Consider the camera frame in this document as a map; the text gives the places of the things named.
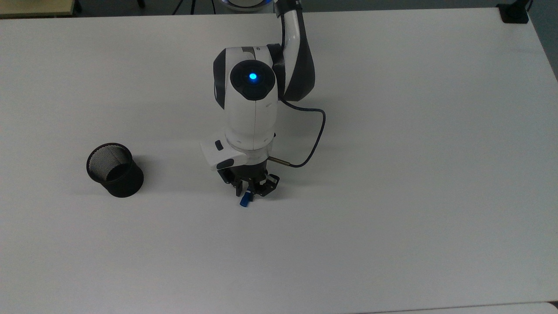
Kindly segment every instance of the table surface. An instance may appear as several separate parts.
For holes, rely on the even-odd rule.
[[[0,312],[361,313],[558,299],[558,83],[495,8],[308,13],[328,122],[248,208],[199,141],[274,15],[0,21]],[[246,25],[257,26],[247,32]],[[280,107],[273,155],[320,116]],[[111,197],[85,162],[130,148]]]
[[[437,310],[404,311],[398,314],[558,314],[558,309],[550,303],[529,303],[515,305],[442,308]]]
[[[74,0],[0,0],[0,17],[71,15]]]

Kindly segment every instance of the mesh basket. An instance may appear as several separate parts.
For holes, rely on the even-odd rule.
[[[97,147],[87,158],[87,174],[116,197],[128,197],[143,184],[143,172],[121,144],[107,143]]]

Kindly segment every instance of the floor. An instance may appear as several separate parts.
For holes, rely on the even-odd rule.
[[[136,0],[79,0],[83,8],[78,17],[93,16],[140,16],[171,15],[180,0],[145,0],[145,8],[140,8]],[[190,14],[193,0],[183,0],[176,11],[177,15]],[[213,14],[211,0],[194,0],[194,14]],[[234,13],[213,0],[216,14]],[[304,0],[306,12],[324,11],[362,11],[393,9],[430,9],[430,8],[478,8],[494,7],[498,3],[511,3],[512,0]],[[558,77],[558,0],[534,0],[529,12],[537,30],[542,46]]]

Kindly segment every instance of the white robotic arm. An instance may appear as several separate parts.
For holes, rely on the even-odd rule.
[[[265,196],[279,177],[268,174],[278,101],[299,101],[314,87],[314,63],[298,0],[274,0],[282,44],[233,47],[213,63],[215,100],[225,110],[224,133],[201,143],[212,170],[240,196],[243,182]]]

